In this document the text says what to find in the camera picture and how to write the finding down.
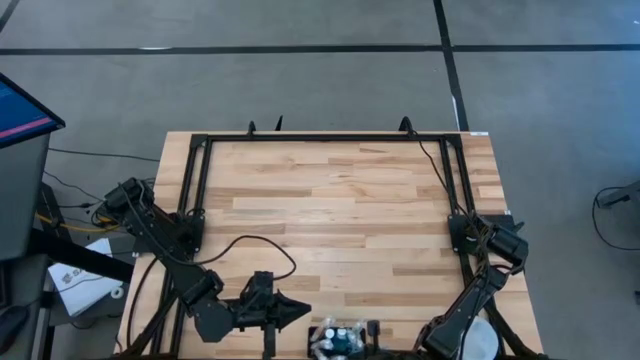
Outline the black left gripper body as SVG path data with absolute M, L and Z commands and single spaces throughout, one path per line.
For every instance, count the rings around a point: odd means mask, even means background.
M 249 278 L 234 305 L 236 325 L 241 330 L 246 327 L 264 328 L 267 324 L 275 323 L 273 283 L 272 272 L 256 271 Z

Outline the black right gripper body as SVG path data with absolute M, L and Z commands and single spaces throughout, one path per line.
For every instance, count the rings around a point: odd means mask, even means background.
M 373 347 L 372 360 L 425 360 L 425 357 L 420 352 L 413 350 Z

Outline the blue mouthwash bottle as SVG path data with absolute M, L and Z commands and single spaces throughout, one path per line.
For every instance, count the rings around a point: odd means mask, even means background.
M 334 351 L 339 355 L 348 355 L 351 352 L 351 342 L 348 331 L 345 328 L 337 328 L 333 337 Z

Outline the white wipes canister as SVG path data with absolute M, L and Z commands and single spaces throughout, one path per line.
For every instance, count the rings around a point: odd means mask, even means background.
M 461 336 L 456 360 L 494 360 L 498 350 L 497 333 L 486 319 L 476 316 Z

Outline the white paper sheet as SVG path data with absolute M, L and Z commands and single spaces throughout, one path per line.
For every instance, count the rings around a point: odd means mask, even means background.
M 113 291 L 123 294 L 123 281 L 100 276 L 70 265 L 56 263 L 48 268 L 67 314 L 76 317 Z

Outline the black desk beam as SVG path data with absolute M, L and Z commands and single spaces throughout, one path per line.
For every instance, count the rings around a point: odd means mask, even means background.
M 89 273 L 129 283 L 134 266 L 111 256 L 89 250 L 42 230 L 33 228 L 28 245 L 29 254 L 44 254 L 52 261 L 76 267 Z

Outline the black chair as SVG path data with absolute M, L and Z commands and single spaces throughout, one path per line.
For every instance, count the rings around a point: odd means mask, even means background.
M 10 351 L 16 343 L 33 343 L 31 309 L 28 305 L 10 306 L 0 314 L 0 355 Z

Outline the gray cabinet with blue top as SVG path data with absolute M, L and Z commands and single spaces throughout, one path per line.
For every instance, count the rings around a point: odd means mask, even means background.
M 24 256 L 49 134 L 65 122 L 0 72 L 0 262 Z

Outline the gray stand leg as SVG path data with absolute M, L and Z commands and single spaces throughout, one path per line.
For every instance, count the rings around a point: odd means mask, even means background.
M 618 203 L 631 202 L 640 208 L 640 180 L 625 186 L 607 187 L 595 197 L 600 208 L 610 208 Z

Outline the black table frame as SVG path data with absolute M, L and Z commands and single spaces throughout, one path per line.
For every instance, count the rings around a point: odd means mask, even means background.
M 174 302 L 142 360 L 306 360 L 308 329 L 329 316 L 363 322 L 366 333 L 378 320 L 380 347 L 411 350 L 482 262 L 506 263 L 456 252 L 448 224 L 506 207 L 488 139 L 419 133 L 408 119 L 395 132 L 170 133 L 156 180 L 145 183 L 164 212 L 195 219 L 192 259 L 221 277 L 221 299 L 269 271 L 275 290 L 311 311 L 276 331 L 276 354 L 264 359 L 260 328 L 205 343 Z M 129 318 L 138 335 L 174 285 L 145 247 L 129 299 L 141 309 Z M 537 331 L 523 272 L 480 313 L 497 333 L 496 360 L 546 360 L 518 335 Z

